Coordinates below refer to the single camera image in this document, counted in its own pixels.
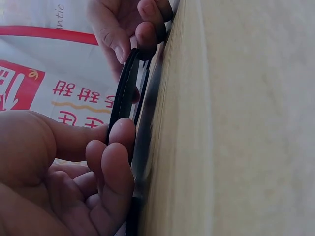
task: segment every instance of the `yellow wavy line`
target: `yellow wavy line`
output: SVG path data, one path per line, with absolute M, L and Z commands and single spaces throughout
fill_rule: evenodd
M 76 110 L 87 109 L 87 110 L 90 110 L 91 112 L 94 112 L 94 113 L 108 113 L 108 114 L 111 114 L 111 111 L 107 110 L 107 109 L 94 109 L 94 108 L 92 108 L 90 106 L 87 106 L 87 105 L 76 106 L 76 105 L 72 104 L 71 102 L 51 102 L 51 104 L 53 104 L 56 107 L 70 106 L 70 107 L 72 107 L 73 109 L 76 109 Z

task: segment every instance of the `beige surface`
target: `beige surface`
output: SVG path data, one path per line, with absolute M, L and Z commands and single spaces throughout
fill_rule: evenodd
M 314 74 L 315 1 L 181 0 L 143 235 L 313 236 Z

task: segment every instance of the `white stitching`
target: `white stitching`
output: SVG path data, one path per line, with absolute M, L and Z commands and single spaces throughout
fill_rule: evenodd
M 125 84 L 125 88 L 124 88 L 122 100 L 123 100 L 124 95 L 125 95 L 126 87 L 127 87 L 127 84 L 128 84 L 128 80 L 129 80 L 129 78 L 130 78 L 130 74 L 131 74 L 133 65 L 134 65 L 134 63 L 132 63 L 132 65 L 131 65 L 131 68 L 130 68 L 130 71 L 129 71 L 129 74 L 128 74 L 128 78 L 127 78 L 127 80 L 126 80 L 126 84 Z M 118 112 L 118 117 L 119 117 L 119 115 L 120 115 L 120 111 L 121 111 L 121 108 L 122 108 L 122 104 L 123 104 L 123 102 L 121 101 L 121 102 L 120 102 L 120 107 L 119 107 L 119 112 Z

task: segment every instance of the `red stripe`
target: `red stripe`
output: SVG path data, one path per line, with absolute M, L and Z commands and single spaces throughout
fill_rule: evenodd
M 0 26 L 0 36 L 24 36 L 59 39 L 77 43 L 98 45 L 93 34 L 34 26 Z

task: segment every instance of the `plastic bag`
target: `plastic bag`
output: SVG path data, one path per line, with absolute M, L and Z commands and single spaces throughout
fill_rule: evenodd
M 93 33 L 86 0 L 0 0 L 0 25 L 37 26 Z

